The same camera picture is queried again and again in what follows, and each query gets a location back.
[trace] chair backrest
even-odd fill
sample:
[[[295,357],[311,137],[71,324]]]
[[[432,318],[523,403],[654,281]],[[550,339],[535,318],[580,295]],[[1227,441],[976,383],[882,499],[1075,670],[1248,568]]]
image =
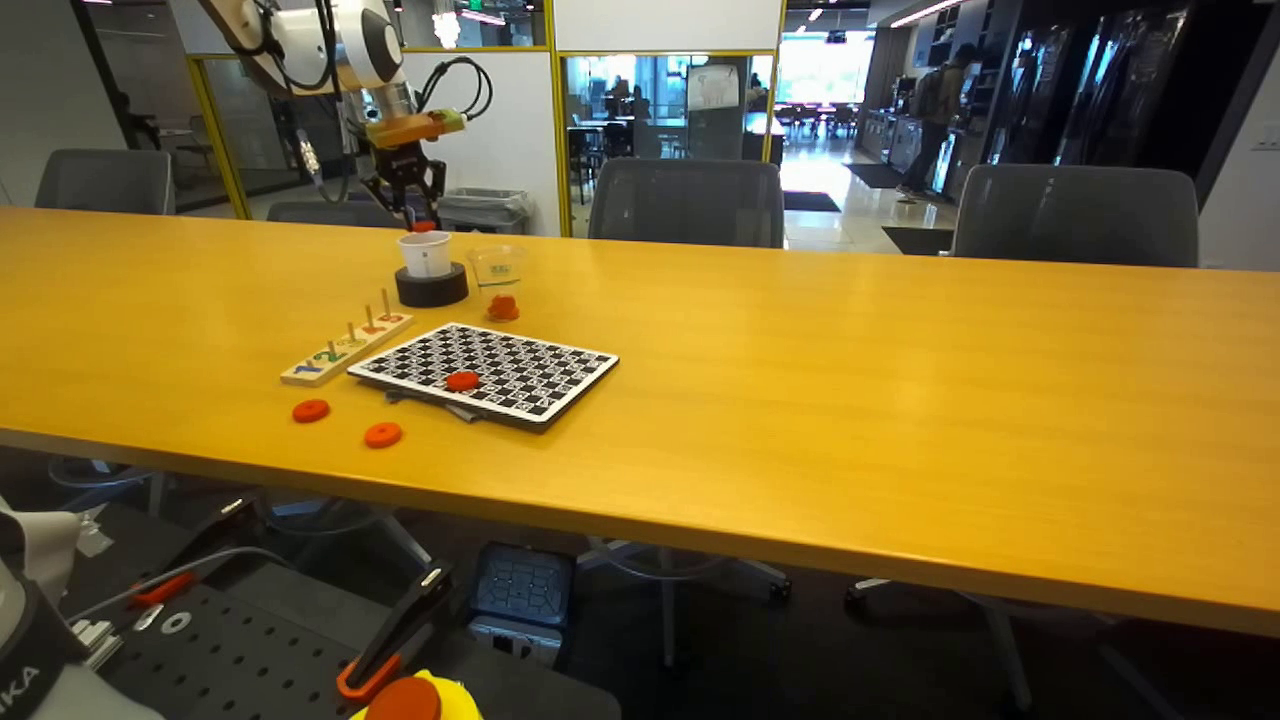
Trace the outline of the chair backrest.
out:
[[[1163,166],[983,165],[956,212],[956,255],[1195,263],[1195,182]]]
[[[268,209],[268,221],[277,224],[354,224],[354,228],[402,228],[391,212],[382,212],[370,199],[347,199],[347,203],[327,203],[327,199],[277,199]]]
[[[586,234],[779,246],[779,177],[757,161],[606,161]]]
[[[170,156],[135,147],[58,147],[44,161],[34,209],[170,212]]]

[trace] yellow table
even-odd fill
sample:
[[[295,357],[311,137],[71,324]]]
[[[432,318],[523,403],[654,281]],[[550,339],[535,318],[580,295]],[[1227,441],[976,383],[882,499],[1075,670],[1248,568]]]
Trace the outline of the yellow table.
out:
[[[1280,634],[1280,274],[511,241],[507,329],[619,357],[529,432],[279,383],[395,243],[0,212],[0,444]]]

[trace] office room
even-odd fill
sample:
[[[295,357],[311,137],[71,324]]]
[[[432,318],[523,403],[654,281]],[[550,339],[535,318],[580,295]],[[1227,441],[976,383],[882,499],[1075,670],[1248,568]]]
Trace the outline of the office room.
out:
[[[0,714],[1274,714],[1261,0],[9,0]]]

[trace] black checker square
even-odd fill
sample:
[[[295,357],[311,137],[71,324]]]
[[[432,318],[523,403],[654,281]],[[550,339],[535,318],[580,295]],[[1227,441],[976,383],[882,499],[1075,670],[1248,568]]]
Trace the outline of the black checker square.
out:
[[[550,422],[611,369],[611,351],[554,344],[539,336],[511,336],[474,324],[438,324],[407,344],[353,363],[347,372],[470,412],[490,412],[523,422]],[[449,390],[444,383],[453,372],[481,372],[481,389]]]

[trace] gray chair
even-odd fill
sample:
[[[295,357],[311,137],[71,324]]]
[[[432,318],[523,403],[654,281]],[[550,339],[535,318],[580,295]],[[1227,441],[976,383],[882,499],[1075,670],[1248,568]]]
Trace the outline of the gray chair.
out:
[[[779,246],[779,177],[757,161],[606,161],[586,234]]]
[[[779,246],[779,177],[771,165],[753,161],[606,161],[600,166],[586,234]],[[748,593],[768,603],[793,599],[793,578],[779,568],[626,540],[597,540],[574,568],[619,568],[661,585],[662,669],[675,669],[675,585],[743,578]]]
[[[402,228],[377,199],[279,199],[268,209],[277,224],[353,224],[353,228]]]
[[[170,212],[170,156],[131,147],[55,147],[34,209]]]
[[[1195,182],[1163,166],[980,165],[962,177],[952,255],[1193,268],[1199,255]],[[857,578],[844,607],[869,615],[869,595],[882,587],[890,578]],[[983,595],[962,599],[983,613],[1016,713],[1032,713],[1008,613]]]

